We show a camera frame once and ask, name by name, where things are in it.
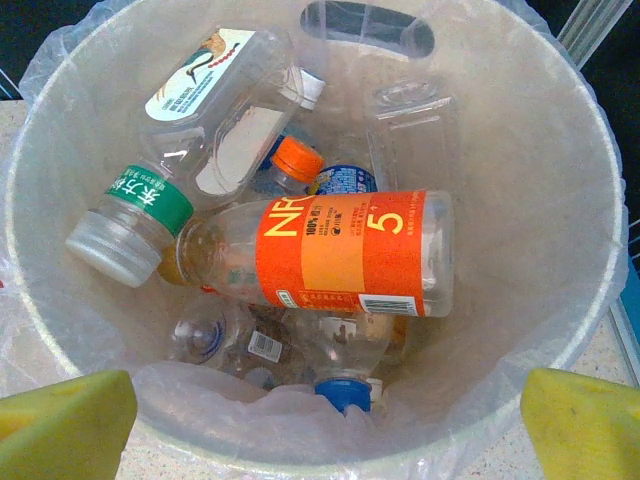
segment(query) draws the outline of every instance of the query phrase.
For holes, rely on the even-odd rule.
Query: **white bottle cap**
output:
[[[302,69],[300,69],[300,74],[302,76],[302,91],[304,94],[304,98],[302,99],[300,106],[307,110],[313,110],[316,106],[316,102],[318,101],[318,97],[322,93],[322,90],[324,90],[325,82]],[[282,95],[287,97],[289,100],[296,100],[296,92],[286,87],[287,86],[285,85],[285,88],[280,90]]]
[[[85,214],[66,245],[96,270],[134,288],[146,282],[162,260],[140,235],[95,212]]]
[[[378,378],[367,378],[367,383],[371,385],[371,403],[378,403],[382,400],[382,380]]]

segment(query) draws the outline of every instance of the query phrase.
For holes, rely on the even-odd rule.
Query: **green bottle label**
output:
[[[151,215],[174,237],[193,215],[191,202],[180,190],[157,173],[137,165],[129,165],[106,193]]]

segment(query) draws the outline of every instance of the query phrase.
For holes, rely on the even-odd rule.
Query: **orange bottle cap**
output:
[[[324,159],[313,148],[293,137],[285,137],[275,155],[273,164],[302,183],[311,183],[324,166]]]

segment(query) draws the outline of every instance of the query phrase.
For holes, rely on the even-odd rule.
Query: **yellow sponge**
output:
[[[0,477],[113,479],[136,411],[115,370],[0,399]]]
[[[547,480],[640,479],[640,390],[541,368],[520,410]]]

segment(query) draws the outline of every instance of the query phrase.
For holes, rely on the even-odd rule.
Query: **white plastic bag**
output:
[[[606,119],[544,22],[524,2],[504,3],[534,28],[492,0],[378,0],[357,34],[326,41],[327,22],[320,38],[301,28],[302,0],[111,0],[54,32],[20,83],[32,109],[0,170],[0,394],[127,368],[140,402],[131,444],[220,478],[455,475],[508,427],[529,369],[581,353],[626,278]],[[426,22],[433,52],[402,55],[419,43],[419,22],[386,48],[381,34],[398,32],[375,7]],[[385,379],[386,415],[342,417],[304,388],[263,395],[163,362],[184,291],[156,277],[129,289],[64,249],[137,151],[133,109],[218,25],[279,25],[301,57],[321,59],[327,88],[309,125],[320,150],[338,135],[366,149],[363,95],[375,85],[433,72],[456,97],[465,188],[454,310],[412,325],[413,354]],[[428,152],[412,165],[408,180],[428,175]]]

